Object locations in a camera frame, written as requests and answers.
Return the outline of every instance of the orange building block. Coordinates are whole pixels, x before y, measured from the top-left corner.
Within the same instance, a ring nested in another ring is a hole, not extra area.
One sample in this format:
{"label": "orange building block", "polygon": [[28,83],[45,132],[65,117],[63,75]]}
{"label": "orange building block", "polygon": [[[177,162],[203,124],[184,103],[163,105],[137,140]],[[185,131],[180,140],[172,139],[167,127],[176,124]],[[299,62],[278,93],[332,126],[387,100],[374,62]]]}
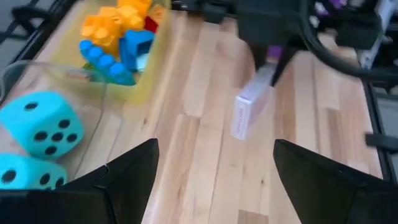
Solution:
{"label": "orange building block", "polygon": [[106,53],[118,55],[118,42],[121,37],[120,25],[107,16],[86,16],[81,36],[91,40]]}
{"label": "orange building block", "polygon": [[156,23],[160,24],[164,15],[166,13],[166,9],[160,4],[156,4],[152,9],[149,10],[148,16],[153,19]]}
{"label": "orange building block", "polygon": [[81,28],[81,36],[84,39],[93,40],[94,33],[99,26],[98,16],[88,15],[86,16],[83,27]]}
{"label": "orange building block", "polygon": [[118,7],[132,6],[142,18],[145,18],[151,3],[152,0],[118,0]]}
{"label": "orange building block", "polygon": [[130,5],[121,6],[118,8],[118,13],[122,18],[124,32],[130,29],[142,30],[144,28],[144,20],[135,7]]}
{"label": "orange building block", "polygon": [[122,18],[120,17],[118,10],[115,7],[109,7],[109,6],[105,6],[105,7],[101,7],[99,9],[99,13],[100,16],[106,16],[106,17],[110,17],[112,18],[112,20],[120,27],[120,36],[123,35],[123,22],[122,22]]}

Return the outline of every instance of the building block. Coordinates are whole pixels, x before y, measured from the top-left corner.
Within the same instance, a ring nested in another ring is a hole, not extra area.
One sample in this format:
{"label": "building block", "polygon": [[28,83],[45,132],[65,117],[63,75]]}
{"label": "building block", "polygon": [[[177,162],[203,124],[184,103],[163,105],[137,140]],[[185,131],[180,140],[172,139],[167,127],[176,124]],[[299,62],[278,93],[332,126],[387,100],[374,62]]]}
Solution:
{"label": "building block", "polygon": [[153,19],[158,25],[162,22],[163,17],[165,16],[166,8],[161,6],[160,4],[156,4],[149,10],[148,16]]}
{"label": "building block", "polygon": [[118,0],[118,7],[132,6],[142,18],[145,18],[151,3],[151,0]]}
{"label": "building block", "polygon": [[[81,46],[86,46],[85,40],[82,40],[80,43]],[[91,45],[90,49],[85,49],[86,56],[83,54],[85,59],[91,63],[95,69],[99,70],[103,73],[108,82],[121,84],[121,85],[135,85],[134,77],[132,73],[127,70],[127,68],[122,64],[115,60],[110,54],[105,54],[104,51],[95,45]],[[95,80],[103,81],[103,78],[95,78]]]}
{"label": "building block", "polygon": [[148,30],[128,30],[125,33],[127,49],[133,56],[149,53],[155,34]]}
{"label": "building block", "polygon": [[142,30],[144,28],[144,20],[138,14],[136,8],[130,5],[124,5],[118,8],[119,16],[122,19],[123,31],[127,30]]}
{"label": "building block", "polygon": [[88,57],[88,52],[90,51],[90,49],[92,47],[93,47],[93,43],[90,40],[82,40],[79,43],[80,53],[82,54],[82,56],[84,56],[84,58]]}
{"label": "building block", "polygon": [[125,66],[120,63],[114,63],[109,69],[109,76],[116,81],[117,84],[135,85],[134,77],[131,72],[127,71]]}
{"label": "building block", "polygon": [[149,53],[138,56],[138,58],[137,58],[137,71],[138,72],[144,72],[145,67],[147,65],[148,57],[149,57]]}
{"label": "building block", "polygon": [[104,51],[101,49],[101,47],[93,46],[88,51],[88,57],[86,59],[87,59],[87,61],[92,63],[94,66],[96,66],[102,55],[104,55]]}
{"label": "building block", "polygon": [[115,7],[101,7],[99,9],[98,15],[112,18],[112,20],[120,27],[118,36],[121,37],[124,34],[124,31],[122,29],[123,21],[118,13],[118,10]]}
{"label": "building block", "polygon": [[83,65],[82,69],[92,71],[92,70],[94,70],[94,65],[92,65],[92,64],[89,63],[89,62],[87,62],[87,63],[85,63],[85,64]]}
{"label": "building block", "polygon": [[137,58],[129,53],[127,50],[127,42],[126,39],[119,39],[119,52],[120,52],[120,61],[129,71],[136,71],[137,69]]}
{"label": "building block", "polygon": [[81,28],[81,36],[84,39],[93,40],[95,31],[99,26],[98,16],[88,15],[83,21],[83,27]]}
{"label": "building block", "polygon": [[144,26],[145,30],[149,30],[153,33],[156,33],[157,27],[158,27],[157,23],[152,18],[150,18],[149,16],[145,17],[145,26]]}
{"label": "building block", "polygon": [[118,55],[118,39],[121,36],[121,25],[108,16],[86,16],[81,29],[81,36],[91,40],[95,45],[114,56]]}

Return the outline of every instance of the yellow tray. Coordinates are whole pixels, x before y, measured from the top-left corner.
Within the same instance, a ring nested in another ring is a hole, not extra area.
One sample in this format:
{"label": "yellow tray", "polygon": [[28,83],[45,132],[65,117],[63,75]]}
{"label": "yellow tray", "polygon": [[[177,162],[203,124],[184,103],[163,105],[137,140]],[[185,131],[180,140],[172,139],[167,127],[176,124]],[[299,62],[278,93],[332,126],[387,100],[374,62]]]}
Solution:
{"label": "yellow tray", "polygon": [[[160,23],[155,40],[149,52],[149,58],[143,72],[137,77],[137,84],[134,86],[108,84],[108,95],[117,101],[126,101],[132,104],[140,104],[149,98],[154,87],[154,82],[160,72],[167,44],[169,42],[170,32],[170,0],[153,0],[152,5],[160,4],[167,9],[165,16]],[[102,6],[116,6],[116,1],[104,0],[86,0],[82,2],[74,20],[68,26],[68,31],[59,40],[48,62],[55,64],[67,64],[77,68],[82,67],[86,60],[81,56],[78,44],[81,40],[80,28],[86,15],[96,14]],[[86,95],[90,93],[101,93],[102,84],[100,83],[83,83],[78,80],[64,78],[61,80],[62,85],[68,87],[71,91]]]}

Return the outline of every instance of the red building block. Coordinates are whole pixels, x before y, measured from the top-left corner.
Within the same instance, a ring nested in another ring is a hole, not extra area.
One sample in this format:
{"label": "red building block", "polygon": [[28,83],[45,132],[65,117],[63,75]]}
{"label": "red building block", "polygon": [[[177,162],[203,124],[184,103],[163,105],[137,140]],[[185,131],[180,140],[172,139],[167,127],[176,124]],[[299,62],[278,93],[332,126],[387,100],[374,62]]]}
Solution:
{"label": "red building block", "polygon": [[145,26],[144,26],[145,30],[152,31],[155,34],[157,27],[158,25],[153,19],[151,19],[149,16],[145,17]]}

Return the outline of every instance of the purple object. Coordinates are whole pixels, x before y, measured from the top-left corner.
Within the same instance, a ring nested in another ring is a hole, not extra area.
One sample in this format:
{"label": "purple object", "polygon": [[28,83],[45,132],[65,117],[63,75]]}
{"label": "purple object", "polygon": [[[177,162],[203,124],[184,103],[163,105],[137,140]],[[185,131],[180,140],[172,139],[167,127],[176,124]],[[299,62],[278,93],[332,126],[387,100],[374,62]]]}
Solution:
{"label": "purple object", "polygon": [[[341,0],[329,0],[337,9],[341,8],[342,3]],[[328,12],[325,11],[322,13],[323,15],[327,15]],[[279,58],[282,53],[282,47],[272,45],[269,46],[268,52],[267,52],[267,57],[272,57],[272,58]]]}

